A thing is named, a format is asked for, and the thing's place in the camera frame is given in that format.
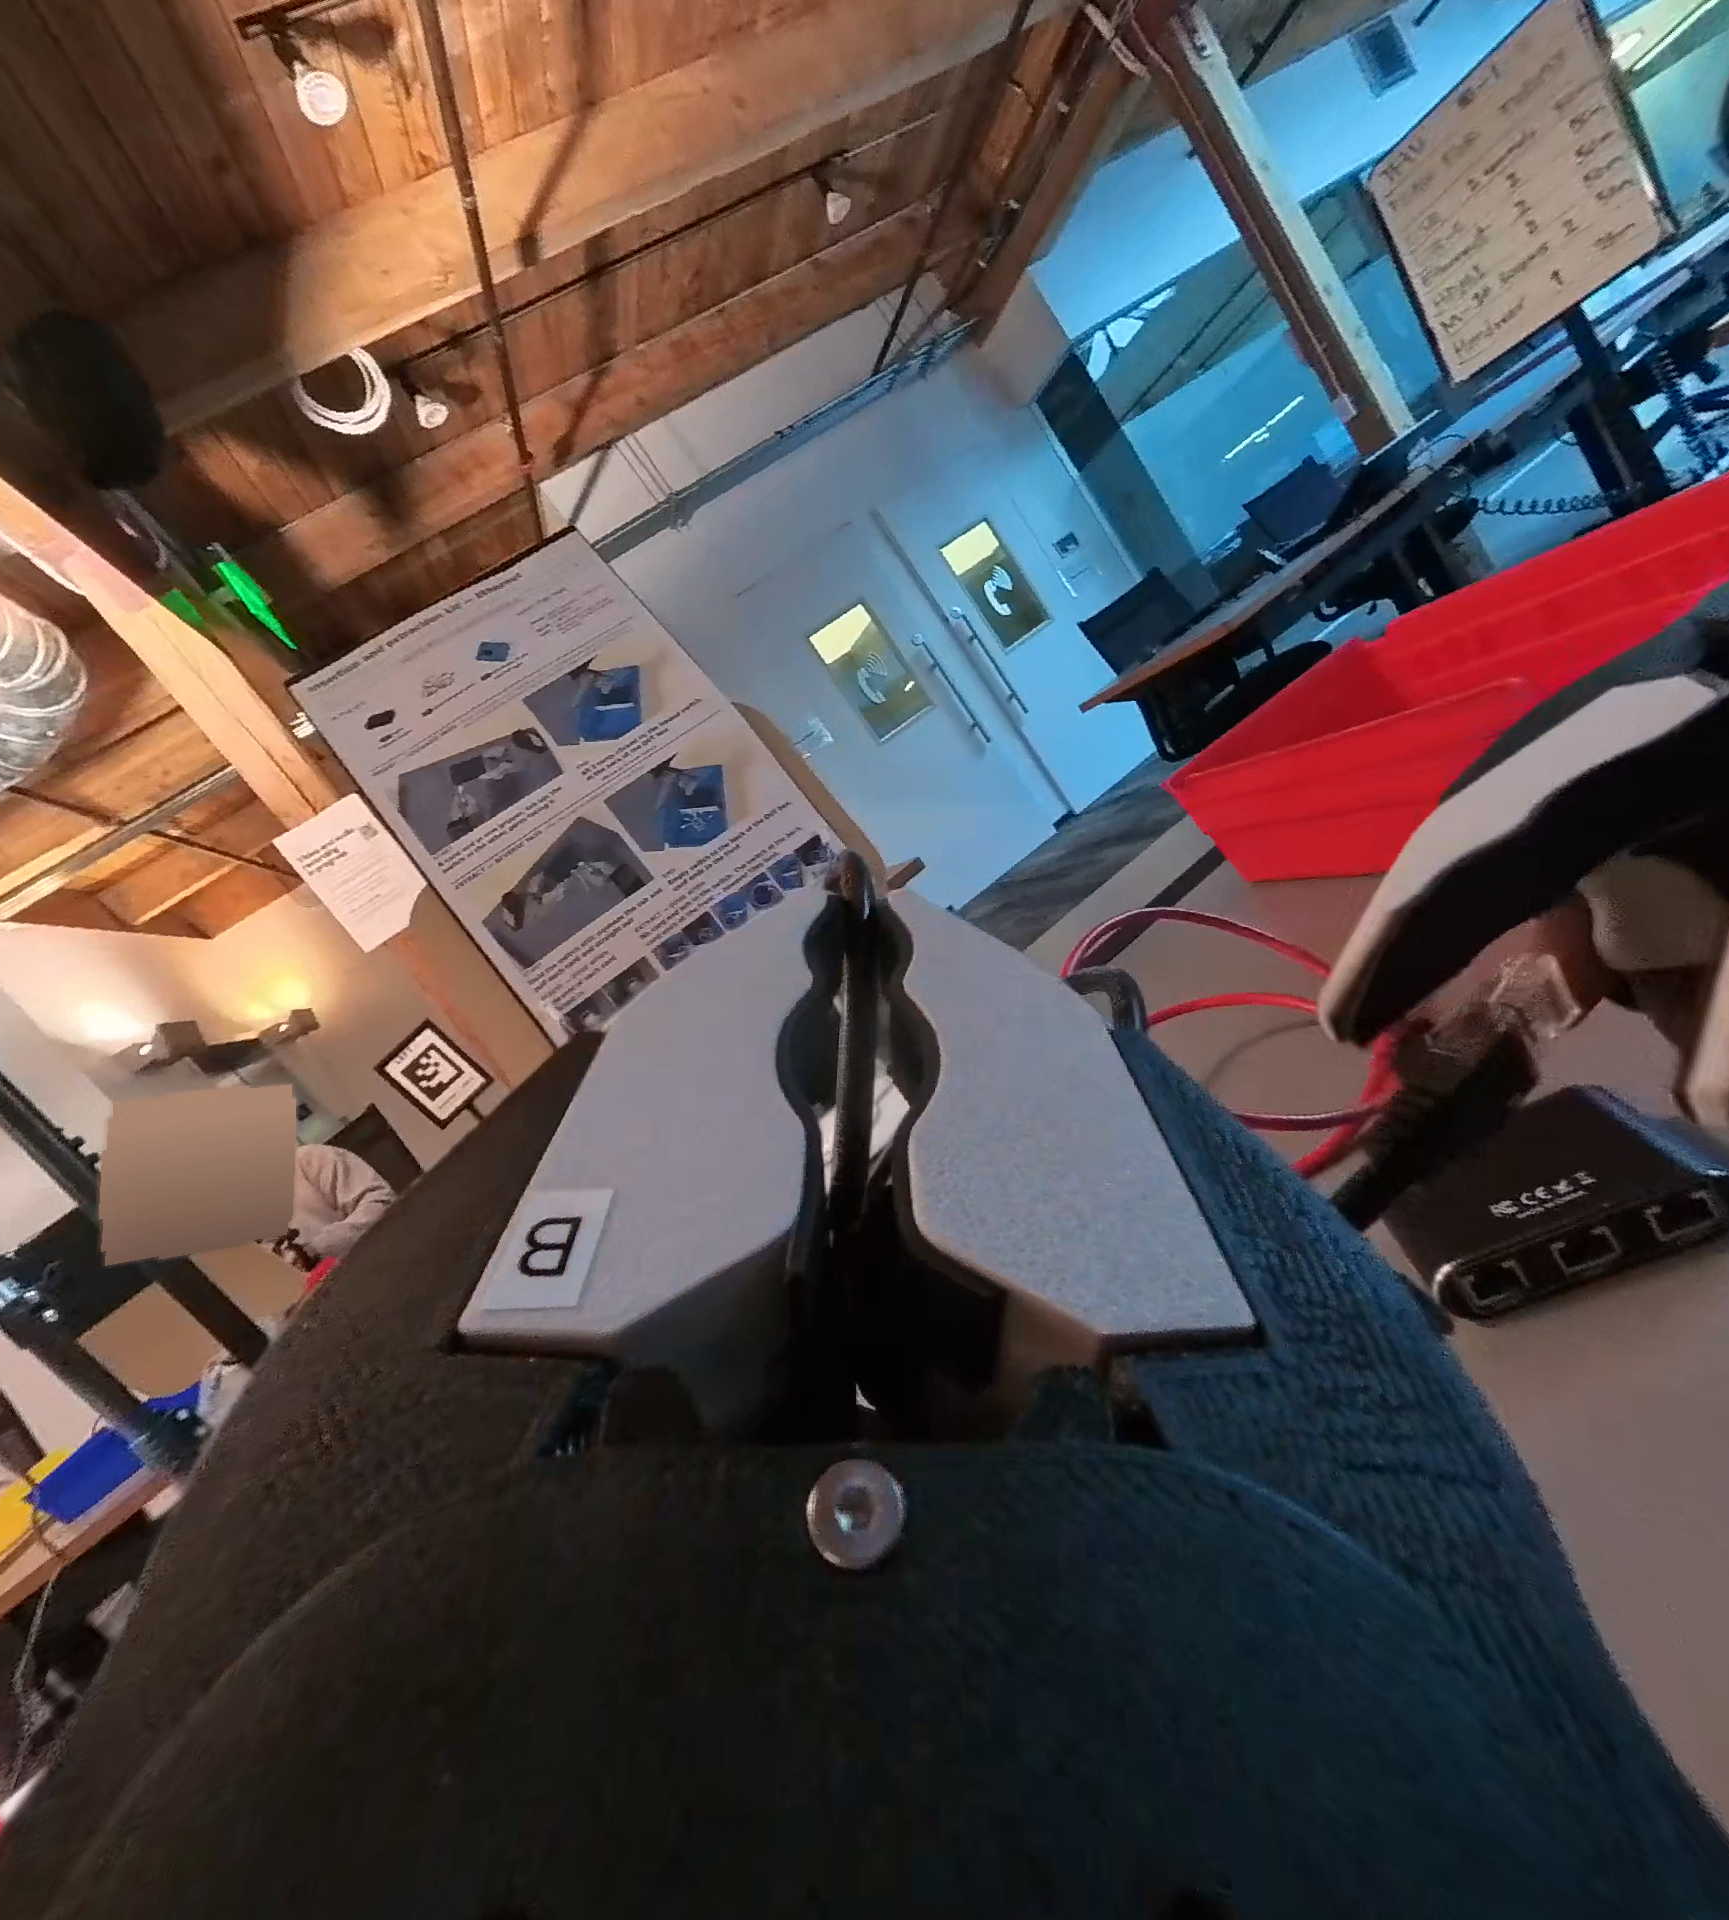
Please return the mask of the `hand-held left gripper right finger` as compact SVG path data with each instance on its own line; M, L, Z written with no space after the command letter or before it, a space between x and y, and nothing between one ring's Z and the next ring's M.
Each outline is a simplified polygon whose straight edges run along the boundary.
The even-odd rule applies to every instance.
M888 1152L894 1334L916 1366L1108 1366L1261 1322L1093 997L956 914L883 905L906 1103Z

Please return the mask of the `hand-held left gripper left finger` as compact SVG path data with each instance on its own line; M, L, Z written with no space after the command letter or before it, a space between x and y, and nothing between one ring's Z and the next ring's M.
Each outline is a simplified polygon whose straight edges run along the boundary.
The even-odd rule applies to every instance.
M786 1393L824 1222L816 1095L835 896L790 896L636 995L483 1260L453 1336L675 1375L709 1431Z

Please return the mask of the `black ethernet hub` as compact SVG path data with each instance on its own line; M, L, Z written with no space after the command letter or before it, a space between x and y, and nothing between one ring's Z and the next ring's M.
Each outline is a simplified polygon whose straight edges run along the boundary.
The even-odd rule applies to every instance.
M1729 1161L1692 1128L1570 1086L1405 1192L1382 1225L1445 1314L1493 1325L1729 1238Z

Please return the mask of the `red plastic bin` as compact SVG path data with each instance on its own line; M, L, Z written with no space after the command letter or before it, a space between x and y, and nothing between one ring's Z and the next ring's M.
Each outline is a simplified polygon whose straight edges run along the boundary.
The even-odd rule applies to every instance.
M1376 716L1532 707L1729 582L1729 474L1406 613L1359 662Z
M1350 640L1195 754L1164 789L1241 878L1376 876L1442 792L1546 688Z

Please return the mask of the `black and white tag sign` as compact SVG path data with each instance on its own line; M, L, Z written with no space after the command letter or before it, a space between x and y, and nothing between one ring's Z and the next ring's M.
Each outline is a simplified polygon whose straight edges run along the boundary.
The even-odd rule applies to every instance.
M435 1020L419 1020L371 1067L425 1124L444 1131L460 1120L480 1120L491 1074Z

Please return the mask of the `wooden office desk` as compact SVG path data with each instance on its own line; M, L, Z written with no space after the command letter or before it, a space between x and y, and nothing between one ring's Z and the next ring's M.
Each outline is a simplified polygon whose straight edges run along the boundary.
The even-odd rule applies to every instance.
M1151 657L1100 685L1079 703L1079 711L1134 703L1202 654L1237 649L1243 657L1269 648L1307 611L1330 604L1341 579L1396 554L1412 531L1425 530L1429 518L1469 481L1469 459L1471 450L1462 448L1417 468L1324 540L1220 602Z

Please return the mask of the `instruction poster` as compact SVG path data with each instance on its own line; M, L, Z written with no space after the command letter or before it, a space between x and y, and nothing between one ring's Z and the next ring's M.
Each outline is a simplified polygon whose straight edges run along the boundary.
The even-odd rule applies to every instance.
M575 531L291 681L543 1031L608 1024L842 853L883 859Z

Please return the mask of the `white paper notice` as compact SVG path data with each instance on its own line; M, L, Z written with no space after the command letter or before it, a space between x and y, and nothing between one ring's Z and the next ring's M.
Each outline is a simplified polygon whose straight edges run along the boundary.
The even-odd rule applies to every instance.
M358 793L278 831L272 845L361 952L405 933L428 890L416 861Z

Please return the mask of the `white door with window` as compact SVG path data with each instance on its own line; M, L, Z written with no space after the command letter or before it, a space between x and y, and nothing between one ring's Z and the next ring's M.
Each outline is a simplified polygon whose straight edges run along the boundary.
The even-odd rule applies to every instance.
M959 907L977 882L980 739L913 657L874 565L816 548L735 602L751 642L749 701L774 717L887 861L921 859L919 890Z
M968 673L978 716L1043 792L1058 821L1115 779L1083 739L1077 672L1091 659L1071 598L1045 587L1014 511L977 500L954 509L941 488L911 490L872 511L941 628L939 659Z

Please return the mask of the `black office chair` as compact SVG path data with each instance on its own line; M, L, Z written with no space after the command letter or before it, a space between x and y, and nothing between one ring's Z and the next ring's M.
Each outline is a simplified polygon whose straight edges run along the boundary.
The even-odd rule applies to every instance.
M1195 620L1186 593L1155 565L1132 587L1083 616L1077 628L1112 673L1122 675L1155 659ZM1211 741L1213 706L1228 692L1224 665L1224 659L1202 656L1134 696L1164 762L1181 763Z

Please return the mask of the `handwritten whiteboard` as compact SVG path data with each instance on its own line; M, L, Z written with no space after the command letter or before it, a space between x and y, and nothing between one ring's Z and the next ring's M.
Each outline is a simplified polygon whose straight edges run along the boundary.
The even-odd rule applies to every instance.
M1432 353L1464 382L1676 236L1597 12L1546 2L1365 181Z

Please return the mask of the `blue plastic bin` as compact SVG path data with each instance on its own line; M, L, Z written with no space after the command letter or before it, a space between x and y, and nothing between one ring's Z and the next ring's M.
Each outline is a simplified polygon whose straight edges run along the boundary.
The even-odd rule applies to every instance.
M82 1443L45 1458L32 1471L27 1505L54 1523L79 1523L122 1487L150 1469L132 1443L112 1426L98 1426Z

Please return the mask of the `green exit sign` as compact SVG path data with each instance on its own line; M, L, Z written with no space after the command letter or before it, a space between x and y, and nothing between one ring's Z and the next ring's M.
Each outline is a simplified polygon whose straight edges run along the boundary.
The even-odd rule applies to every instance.
M304 659L304 648L281 621L266 590L219 541L199 546L195 564L168 577L155 598L197 631L219 631L231 625L272 648L276 659L291 665Z

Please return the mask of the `black ceiling speaker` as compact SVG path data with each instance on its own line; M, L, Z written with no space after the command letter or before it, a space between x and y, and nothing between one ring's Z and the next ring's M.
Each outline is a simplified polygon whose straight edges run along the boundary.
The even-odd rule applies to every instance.
M12 336L8 360L17 396L91 488L155 479L166 448L155 399L105 324L44 309Z

